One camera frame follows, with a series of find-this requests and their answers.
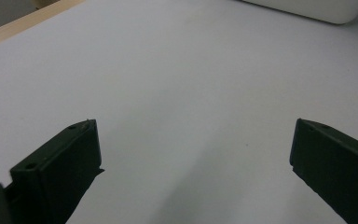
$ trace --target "white object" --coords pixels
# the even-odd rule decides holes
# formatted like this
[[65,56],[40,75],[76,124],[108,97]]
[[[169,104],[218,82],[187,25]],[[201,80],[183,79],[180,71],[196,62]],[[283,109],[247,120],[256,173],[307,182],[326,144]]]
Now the white object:
[[342,24],[358,14],[358,0],[244,0],[320,21]]

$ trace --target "wooden table edge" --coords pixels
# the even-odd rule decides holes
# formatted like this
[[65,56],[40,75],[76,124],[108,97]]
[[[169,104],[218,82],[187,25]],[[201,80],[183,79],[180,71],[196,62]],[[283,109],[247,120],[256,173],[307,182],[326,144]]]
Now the wooden table edge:
[[0,42],[29,29],[85,0],[61,0],[0,27]]

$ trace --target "screw hole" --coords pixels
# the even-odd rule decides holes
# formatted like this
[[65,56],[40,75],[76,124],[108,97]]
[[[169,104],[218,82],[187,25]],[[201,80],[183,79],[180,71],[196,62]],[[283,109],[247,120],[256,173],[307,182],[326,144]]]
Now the screw hole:
[[25,166],[25,169],[27,169],[27,170],[32,170],[32,169],[34,169],[35,167],[36,167],[36,163],[29,163],[27,166]]

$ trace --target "wooden edge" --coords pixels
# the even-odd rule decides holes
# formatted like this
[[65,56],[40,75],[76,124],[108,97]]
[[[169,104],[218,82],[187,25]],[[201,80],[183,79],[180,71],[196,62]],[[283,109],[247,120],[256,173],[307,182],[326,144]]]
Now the wooden edge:
[[61,0],[0,27],[0,42],[29,29],[85,0]]

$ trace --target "white table surface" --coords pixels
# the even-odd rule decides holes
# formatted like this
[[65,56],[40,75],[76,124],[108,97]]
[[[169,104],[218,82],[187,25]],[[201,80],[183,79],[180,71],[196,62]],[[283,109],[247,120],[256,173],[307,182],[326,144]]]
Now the white table surface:
[[292,172],[298,118],[358,139],[358,18],[88,0],[0,44],[0,182],[97,119],[106,171],[68,223],[344,223]]

